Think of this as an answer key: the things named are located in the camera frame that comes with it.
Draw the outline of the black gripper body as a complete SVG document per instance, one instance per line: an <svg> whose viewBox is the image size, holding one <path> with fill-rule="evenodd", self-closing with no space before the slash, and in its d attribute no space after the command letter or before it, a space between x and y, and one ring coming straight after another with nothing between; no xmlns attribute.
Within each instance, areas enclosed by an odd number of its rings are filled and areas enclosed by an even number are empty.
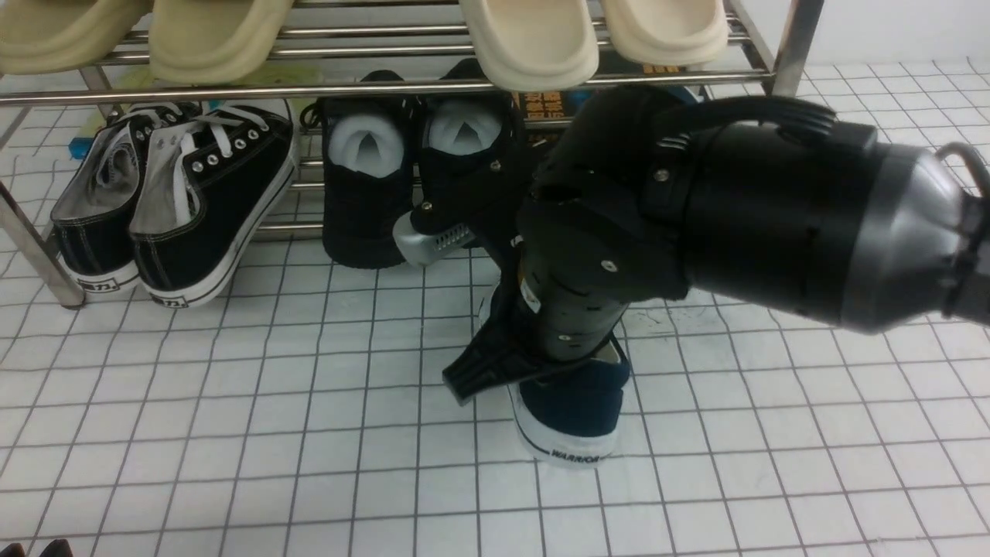
<svg viewBox="0 0 990 557"><path fill-rule="evenodd" d="M633 303L682 300L680 261L655 116L693 102L685 88L621 85L592 93L538 166L517 212L522 253L507 320L544 362L600 348Z"/></svg>

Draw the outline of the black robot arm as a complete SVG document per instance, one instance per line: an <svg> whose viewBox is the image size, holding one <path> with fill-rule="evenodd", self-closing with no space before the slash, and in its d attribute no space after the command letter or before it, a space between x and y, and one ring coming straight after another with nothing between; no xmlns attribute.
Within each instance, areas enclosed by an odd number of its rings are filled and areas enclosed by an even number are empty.
<svg viewBox="0 0 990 557"><path fill-rule="evenodd" d="M556 142L435 201L501 272L443 370L460 403L577 369L630 304L697 288L859 333L940 311L988 325L988 169L792 97L591 96Z"/></svg>

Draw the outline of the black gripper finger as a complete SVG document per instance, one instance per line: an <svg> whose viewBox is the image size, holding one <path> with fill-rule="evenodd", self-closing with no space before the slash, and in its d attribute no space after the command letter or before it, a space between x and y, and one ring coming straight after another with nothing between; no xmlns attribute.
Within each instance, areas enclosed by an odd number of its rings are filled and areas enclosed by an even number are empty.
<svg viewBox="0 0 990 557"><path fill-rule="evenodd" d="M455 362L442 371L443 384L459 405L494 388L573 373L612 341L608 333L591 348L582 349L579 357L556 360L548 348L538 344L534 327L517 328L530 312L519 290L495 290L487 320Z"/></svg>

